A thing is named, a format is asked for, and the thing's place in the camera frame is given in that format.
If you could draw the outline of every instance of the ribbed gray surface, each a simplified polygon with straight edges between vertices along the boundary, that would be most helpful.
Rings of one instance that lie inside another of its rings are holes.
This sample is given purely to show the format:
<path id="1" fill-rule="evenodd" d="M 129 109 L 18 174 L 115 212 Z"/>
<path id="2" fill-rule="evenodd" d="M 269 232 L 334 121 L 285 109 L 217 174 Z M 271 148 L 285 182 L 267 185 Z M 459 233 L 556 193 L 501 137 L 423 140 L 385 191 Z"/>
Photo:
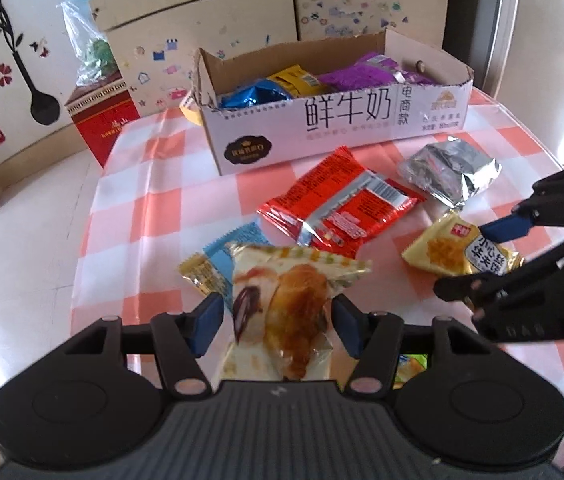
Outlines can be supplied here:
<path id="1" fill-rule="evenodd" d="M 9 463 L 0 480 L 564 478 L 548 465 L 483 474 L 433 459 L 398 433 L 381 406 L 345 399 L 333 383 L 228 382 L 211 399 L 175 406 L 150 441 L 108 465 L 47 472 Z"/>

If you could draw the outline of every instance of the red gift box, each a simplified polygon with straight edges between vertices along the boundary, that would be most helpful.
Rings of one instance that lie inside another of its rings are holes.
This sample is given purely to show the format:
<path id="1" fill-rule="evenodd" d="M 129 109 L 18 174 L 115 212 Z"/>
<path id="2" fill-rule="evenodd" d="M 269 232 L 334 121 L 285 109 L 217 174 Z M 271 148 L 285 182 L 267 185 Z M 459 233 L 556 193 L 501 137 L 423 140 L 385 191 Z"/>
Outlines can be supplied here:
<path id="1" fill-rule="evenodd" d="M 93 85 L 76 87 L 65 106 L 102 167 L 122 126 L 140 117 L 120 72 Z"/>

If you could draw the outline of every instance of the light blue snack package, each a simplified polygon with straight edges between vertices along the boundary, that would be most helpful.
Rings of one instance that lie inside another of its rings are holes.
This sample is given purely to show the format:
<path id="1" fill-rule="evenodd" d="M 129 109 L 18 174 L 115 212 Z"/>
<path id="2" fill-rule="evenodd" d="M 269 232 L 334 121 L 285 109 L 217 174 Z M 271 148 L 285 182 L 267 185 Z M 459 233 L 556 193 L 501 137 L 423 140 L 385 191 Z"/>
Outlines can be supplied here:
<path id="1" fill-rule="evenodd" d="M 233 259 L 226 248 L 228 242 L 259 245 L 270 245 L 271 243 L 264 236 L 259 226 L 255 222 L 251 222 L 226 233 L 204 247 L 203 251 L 206 257 L 229 283 L 228 291 L 224 295 L 224 303 L 230 310 L 233 304 Z"/>

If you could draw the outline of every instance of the red and white tablecloth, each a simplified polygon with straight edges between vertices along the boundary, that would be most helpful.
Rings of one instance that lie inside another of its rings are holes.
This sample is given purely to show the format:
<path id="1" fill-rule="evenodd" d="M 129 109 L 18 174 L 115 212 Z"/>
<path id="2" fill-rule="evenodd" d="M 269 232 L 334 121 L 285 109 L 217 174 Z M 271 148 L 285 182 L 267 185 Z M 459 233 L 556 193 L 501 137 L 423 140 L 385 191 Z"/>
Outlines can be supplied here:
<path id="1" fill-rule="evenodd" d="M 493 186 L 468 202 L 462 216 L 482 224 L 505 216 L 531 193 L 538 179 L 559 166 L 504 107 L 474 90 L 464 131 L 472 143 L 502 165 Z M 395 178 L 396 164 L 444 135 L 398 140 L 356 148 L 364 166 Z M 93 201 L 73 288 L 72 333 L 98 317 L 118 314 L 123 322 L 145 323 L 165 311 L 191 310 L 201 300 L 178 273 L 182 259 L 252 221 L 257 207 L 283 193 L 323 156 L 313 156 L 239 175 L 220 177 L 202 128 L 179 110 L 167 110 L 127 124 L 108 159 Z M 434 276 L 412 269 L 400 253 L 443 212 L 434 200 L 418 206 L 366 244 L 361 258 L 373 260 L 373 273 L 347 292 L 361 309 L 389 310 L 406 322 L 429 324 L 434 316 L 455 316 L 470 325 L 461 303 L 434 297 Z M 289 239 L 266 222 L 273 243 Z M 513 245 L 526 256 L 563 240 L 564 230 L 535 228 Z M 213 377 L 232 337 L 225 323 L 200 360 Z M 512 345 L 508 351 L 555 384 L 564 394 L 564 342 Z M 564 466 L 564 441 L 555 460 Z"/>

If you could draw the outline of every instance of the silver foil package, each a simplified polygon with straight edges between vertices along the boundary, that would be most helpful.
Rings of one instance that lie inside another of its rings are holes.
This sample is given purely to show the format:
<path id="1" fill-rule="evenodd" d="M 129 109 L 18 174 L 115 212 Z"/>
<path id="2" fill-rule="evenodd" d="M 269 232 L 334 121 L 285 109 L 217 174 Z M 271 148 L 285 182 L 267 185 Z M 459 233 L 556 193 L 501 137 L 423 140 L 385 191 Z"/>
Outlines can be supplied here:
<path id="1" fill-rule="evenodd" d="M 497 160 L 455 137 L 428 144 L 398 165 L 402 177 L 452 208 L 484 191 L 501 169 Z"/>

